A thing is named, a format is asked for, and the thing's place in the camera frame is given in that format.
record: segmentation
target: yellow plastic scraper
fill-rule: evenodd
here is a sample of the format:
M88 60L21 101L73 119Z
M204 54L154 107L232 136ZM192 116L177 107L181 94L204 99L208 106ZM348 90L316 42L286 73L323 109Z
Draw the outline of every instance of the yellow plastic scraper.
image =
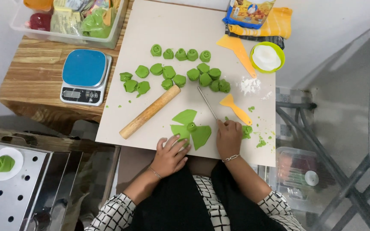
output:
M245 47L243 46L240 38L229 37L225 34L221 39L218 40L218 42L216 42L216 44L233 50L239 61L252 76L252 78L257 77L255 69L249 60L248 54L246 53Z
M223 106L232 108L236 116L238 116L242 122L246 123L247 125L252 125L252 119L249 118L248 114L234 104L234 97L232 94L227 95L219 103Z

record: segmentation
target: white cutting board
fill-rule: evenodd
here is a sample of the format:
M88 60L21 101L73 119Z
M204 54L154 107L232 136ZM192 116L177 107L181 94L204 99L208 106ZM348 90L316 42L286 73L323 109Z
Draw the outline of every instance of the white cutting board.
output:
M187 60L181 62L176 58L165 60L162 56L153 57L150 53L153 44L160 44L162 50L172 48L174 52L179 48L196 49L198 53L209 50L212 58L207 64L222 71L221 78L231 84L230 93L234 96L235 104L248 113L253 121L254 132L258 132L251 134L251 139L242 141L241 156L250 164L275 166L275 74L257 72L258 78L253 79L232 50L216 45L216 41L224 35L225 26L221 21L224 15L225 12L222 11L135 0L96 141L156 150L156 144L161 137L172 136L169 125L179 124L173 122L172 118L185 109L193 109L198 112L195 124L209 125L212 134L204 146L197 151L192 148L189 155L219 159L216 149L218 127L198 92L198 81L191 82L187 79L181 93L130 138L125 140L119 135L122 128L165 92L161 87L162 75L154 76L150 73L146 79L135 75L139 65L150 68L153 64L162 63L173 66L177 74L186 76L188 70L196 68L201 63L199 59L194 62ZM249 53L257 43L243 40L243 44ZM138 82L148 81L151 89L139 98L136 98L137 92L125 92L123 82L119 81L119 73L126 71L132 73L134 75L132 79ZM212 92L209 87L202 87L202 91L218 118L224 121L227 116L242 123L231 108L219 104L227 94ZM248 107L251 106L255 107L252 113L248 111ZM268 144L256 148L259 135Z

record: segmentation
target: hand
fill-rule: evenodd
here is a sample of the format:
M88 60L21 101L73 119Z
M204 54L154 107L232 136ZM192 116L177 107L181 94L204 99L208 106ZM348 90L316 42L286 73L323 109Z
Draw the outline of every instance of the hand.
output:
M227 120L222 123L217 120L218 133L216 135L216 147L222 160L233 155L238 155L242 142L242 124Z
M185 149L179 151L188 142L188 139L183 139L181 142L175 143L179 137L179 135L176 135L169 138L168 141L166 138L161 138L158 141L157 153L150 166L162 178L181 170L188 160L188 157L184 156L191 149L191 145L189 144Z

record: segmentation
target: wooden rolling pin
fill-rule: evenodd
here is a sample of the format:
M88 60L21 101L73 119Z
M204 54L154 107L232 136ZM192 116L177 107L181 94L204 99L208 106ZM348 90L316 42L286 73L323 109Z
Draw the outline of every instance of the wooden rolling pin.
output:
M144 125L150 118L159 112L167 103L181 92L181 89L174 85L164 94L162 94L155 102L147 107L139 116L131 121L119 134L124 139L128 139L134 132L136 132L142 125Z

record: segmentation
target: thin bracelet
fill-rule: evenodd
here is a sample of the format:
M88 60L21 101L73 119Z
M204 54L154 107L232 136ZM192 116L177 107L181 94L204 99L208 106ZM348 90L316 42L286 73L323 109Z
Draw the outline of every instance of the thin bracelet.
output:
M233 159L237 158L238 156L239 156L239 154L238 154L238 155L233 155L233 156L231 156L231 157L229 157L229 158L226 158L225 160L222 160L222 162L223 162L223 163L228 162L228 161L230 161L230 160L233 160Z
M155 176L157 176L160 180L162 179L162 177L161 177L159 174L157 174L157 172L155 172L155 170L153 170L153 169L151 168L151 166L148 166L148 168L149 168L150 170L152 170L152 171L155 173Z

